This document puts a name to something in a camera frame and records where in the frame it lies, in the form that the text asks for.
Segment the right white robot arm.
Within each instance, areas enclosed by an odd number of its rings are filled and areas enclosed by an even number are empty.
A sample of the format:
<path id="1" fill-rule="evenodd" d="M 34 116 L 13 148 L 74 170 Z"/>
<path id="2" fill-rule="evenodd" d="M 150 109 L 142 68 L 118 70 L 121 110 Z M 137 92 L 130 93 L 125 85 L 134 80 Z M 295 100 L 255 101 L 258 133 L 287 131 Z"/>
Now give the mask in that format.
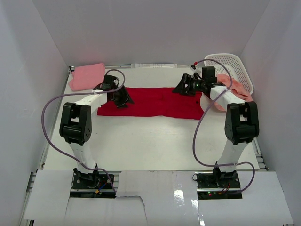
<path id="1" fill-rule="evenodd" d="M 226 111 L 224 132 L 227 141 L 208 179 L 208 182 L 222 188 L 235 179 L 242 152 L 259 135 L 257 104 L 238 98 L 226 85 L 218 82 L 213 66 L 203 67 L 201 74 L 183 74 L 173 90 L 173 93 L 185 96 L 197 92 L 217 102 Z"/>

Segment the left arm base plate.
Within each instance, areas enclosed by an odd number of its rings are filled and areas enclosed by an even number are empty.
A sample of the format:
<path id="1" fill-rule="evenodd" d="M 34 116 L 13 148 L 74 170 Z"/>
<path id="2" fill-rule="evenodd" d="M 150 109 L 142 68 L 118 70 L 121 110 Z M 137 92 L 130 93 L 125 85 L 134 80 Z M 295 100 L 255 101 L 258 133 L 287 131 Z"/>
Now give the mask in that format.
<path id="1" fill-rule="evenodd" d="M 99 174 L 98 178 L 92 183 L 92 185 L 87 185 L 79 176 L 74 174 L 72 178 L 70 197 L 114 199 L 116 195 L 106 174 Z"/>

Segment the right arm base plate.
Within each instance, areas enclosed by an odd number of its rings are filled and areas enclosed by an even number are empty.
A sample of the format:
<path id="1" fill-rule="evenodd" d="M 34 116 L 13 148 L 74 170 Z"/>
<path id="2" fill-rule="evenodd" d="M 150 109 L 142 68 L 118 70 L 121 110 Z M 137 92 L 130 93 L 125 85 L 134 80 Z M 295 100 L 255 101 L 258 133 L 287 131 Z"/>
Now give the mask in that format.
<path id="1" fill-rule="evenodd" d="M 238 174 L 233 178 L 216 182 L 213 173 L 196 172 L 192 180 L 197 183 L 198 200 L 230 200 L 242 199 Z"/>

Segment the white plastic basket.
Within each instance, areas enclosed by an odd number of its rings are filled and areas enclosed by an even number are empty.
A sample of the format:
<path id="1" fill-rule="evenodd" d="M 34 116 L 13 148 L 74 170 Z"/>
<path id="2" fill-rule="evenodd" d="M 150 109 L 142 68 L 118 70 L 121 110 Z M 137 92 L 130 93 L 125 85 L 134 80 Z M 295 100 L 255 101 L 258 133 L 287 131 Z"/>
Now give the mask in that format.
<path id="1" fill-rule="evenodd" d="M 253 84 L 238 56 L 230 53 L 218 53 L 207 55 L 205 59 L 212 59 L 223 64 L 230 72 L 231 77 L 240 82 L 247 92 L 253 94 Z"/>

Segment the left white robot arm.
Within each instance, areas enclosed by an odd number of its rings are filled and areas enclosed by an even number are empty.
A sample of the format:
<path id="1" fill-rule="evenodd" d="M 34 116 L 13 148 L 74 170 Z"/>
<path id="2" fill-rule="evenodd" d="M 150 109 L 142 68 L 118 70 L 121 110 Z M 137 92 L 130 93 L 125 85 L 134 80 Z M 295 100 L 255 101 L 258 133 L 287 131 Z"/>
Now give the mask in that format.
<path id="1" fill-rule="evenodd" d="M 98 166 L 88 143 L 92 135 L 92 115 L 107 102 L 111 102 L 118 110 L 133 103 L 125 86 L 119 85 L 119 78 L 108 74 L 104 76 L 102 83 L 93 88 L 93 94 L 75 103 L 66 102 L 63 105 L 59 133 L 71 147 L 74 157 L 79 160 L 74 173 L 89 188 L 96 188 L 100 183 Z"/>

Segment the red t shirt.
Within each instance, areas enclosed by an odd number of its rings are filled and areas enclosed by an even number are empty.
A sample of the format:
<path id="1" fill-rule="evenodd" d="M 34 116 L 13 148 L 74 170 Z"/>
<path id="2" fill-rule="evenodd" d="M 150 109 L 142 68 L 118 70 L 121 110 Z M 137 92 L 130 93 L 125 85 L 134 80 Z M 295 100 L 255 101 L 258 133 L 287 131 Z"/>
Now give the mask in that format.
<path id="1" fill-rule="evenodd" d="M 117 108 L 109 101 L 97 110 L 98 116 L 165 116 L 178 119 L 199 120 L 204 114 L 200 106 L 202 93 L 184 96 L 173 93 L 173 88 L 126 88 L 133 103 L 127 108 Z"/>

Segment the salmon t shirt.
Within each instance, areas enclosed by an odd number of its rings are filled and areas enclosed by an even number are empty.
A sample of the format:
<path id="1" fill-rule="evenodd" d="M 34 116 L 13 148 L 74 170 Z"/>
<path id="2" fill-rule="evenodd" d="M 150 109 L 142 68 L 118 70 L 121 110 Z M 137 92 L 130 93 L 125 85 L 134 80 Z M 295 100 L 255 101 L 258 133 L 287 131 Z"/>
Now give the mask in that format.
<path id="1" fill-rule="evenodd" d="M 233 84 L 232 84 L 230 90 L 235 96 L 237 96 L 238 98 L 243 99 L 247 102 L 253 101 L 253 98 L 251 97 L 250 93 L 245 90 L 242 83 L 240 83 L 239 81 L 237 81 L 235 79 L 232 79 L 232 81 L 233 81 Z M 226 74 L 218 74 L 217 82 L 221 82 L 225 86 L 228 87 L 230 85 L 230 78 Z"/>

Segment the folded pink t shirt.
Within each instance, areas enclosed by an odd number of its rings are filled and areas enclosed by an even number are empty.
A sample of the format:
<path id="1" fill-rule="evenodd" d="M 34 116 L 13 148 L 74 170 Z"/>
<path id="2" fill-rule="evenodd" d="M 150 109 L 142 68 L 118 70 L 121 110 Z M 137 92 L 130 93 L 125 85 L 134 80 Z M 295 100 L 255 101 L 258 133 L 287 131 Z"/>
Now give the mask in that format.
<path id="1" fill-rule="evenodd" d="M 72 71 L 69 87 L 72 91 L 93 89 L 104 80 L 105 65 L 103 63 L 76 67 Z"/>

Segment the papers at table back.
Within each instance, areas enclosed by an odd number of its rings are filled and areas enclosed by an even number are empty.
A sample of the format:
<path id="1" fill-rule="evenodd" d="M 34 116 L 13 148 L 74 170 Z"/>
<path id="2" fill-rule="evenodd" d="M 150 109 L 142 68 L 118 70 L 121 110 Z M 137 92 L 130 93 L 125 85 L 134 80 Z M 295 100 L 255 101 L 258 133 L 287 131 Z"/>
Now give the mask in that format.
<path id="1" fill-rule="evenodd" d="M 170 63 L 133 63 L 131 68 L 177 68 L 177 64 Z"/>

